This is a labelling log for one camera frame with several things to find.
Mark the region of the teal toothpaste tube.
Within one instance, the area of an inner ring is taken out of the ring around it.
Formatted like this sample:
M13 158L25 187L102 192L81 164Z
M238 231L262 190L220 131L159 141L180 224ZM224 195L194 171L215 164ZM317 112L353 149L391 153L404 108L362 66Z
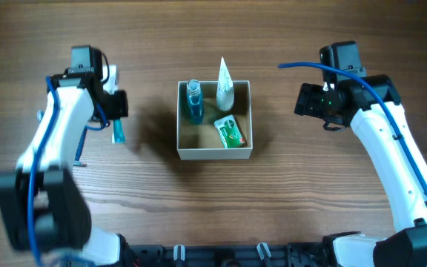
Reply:
M112 143L125 143L125 134L120 119L113 120Z

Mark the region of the blue mouthwash bottle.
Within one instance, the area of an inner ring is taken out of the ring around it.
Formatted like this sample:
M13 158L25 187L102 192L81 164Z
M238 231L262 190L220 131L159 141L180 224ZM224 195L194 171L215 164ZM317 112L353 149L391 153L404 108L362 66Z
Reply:
M200 82L196 79L191 79L187 83L186 93L191 122L195 125L199 125L202 123L204 115L203 95Z

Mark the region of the white lotion tube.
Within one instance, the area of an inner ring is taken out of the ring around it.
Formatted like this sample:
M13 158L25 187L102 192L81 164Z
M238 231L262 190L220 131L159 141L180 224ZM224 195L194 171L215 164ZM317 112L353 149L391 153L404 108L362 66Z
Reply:
M234 105L234 84L224 58L220 61L216 105L221 111L229 111Z

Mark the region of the green Dettol soap bar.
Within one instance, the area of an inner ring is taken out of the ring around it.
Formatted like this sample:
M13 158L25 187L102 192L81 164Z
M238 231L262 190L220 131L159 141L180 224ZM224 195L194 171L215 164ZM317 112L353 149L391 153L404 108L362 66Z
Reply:
M241 148L245 145L246 140L233 115L216 120L214 126L219 133L224 148Z

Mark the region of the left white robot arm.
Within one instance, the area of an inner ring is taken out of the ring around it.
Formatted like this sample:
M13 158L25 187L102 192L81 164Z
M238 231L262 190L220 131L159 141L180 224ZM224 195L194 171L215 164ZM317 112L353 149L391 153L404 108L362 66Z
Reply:
M55 263L130 266L136 262L125 238L94 227L73 180L81 138L90 121L100 128L126 117L126 93L110 65L97 76L90 70L49 76L47 107L39 127L13 173L0 172L1 218L16 251L31 251L38 266L42 253L56 252Z

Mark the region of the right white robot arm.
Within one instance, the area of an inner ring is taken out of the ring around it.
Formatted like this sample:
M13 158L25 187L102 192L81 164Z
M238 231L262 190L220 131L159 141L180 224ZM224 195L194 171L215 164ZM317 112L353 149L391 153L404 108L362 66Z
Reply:
M427 164L408 128L401 98L386 75L302 84L294 112L350 128L361 141L388 197L390 237L358 231L322 241L327 266L427 266Z

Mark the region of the white cardboard box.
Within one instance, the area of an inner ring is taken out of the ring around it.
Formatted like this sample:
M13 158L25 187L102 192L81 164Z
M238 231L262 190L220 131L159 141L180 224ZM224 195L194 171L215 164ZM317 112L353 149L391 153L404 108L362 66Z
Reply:
M191 123L187 103L187 82L177 88L176 149L182 160L249 159L254 147L251 112L251 89L248 80L234 81L234 106L223 113L216 106L216 81L201 81L204 99L202 124ZM245 144L240 148L225 148L214 122L232 115Z

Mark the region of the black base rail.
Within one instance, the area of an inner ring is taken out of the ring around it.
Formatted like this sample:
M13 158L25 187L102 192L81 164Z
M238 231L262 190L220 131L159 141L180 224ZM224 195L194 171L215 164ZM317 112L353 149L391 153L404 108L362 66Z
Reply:
M300 267L337 266L322 243L286 245L163 246L131 245L137 256L133 266L164 267Z

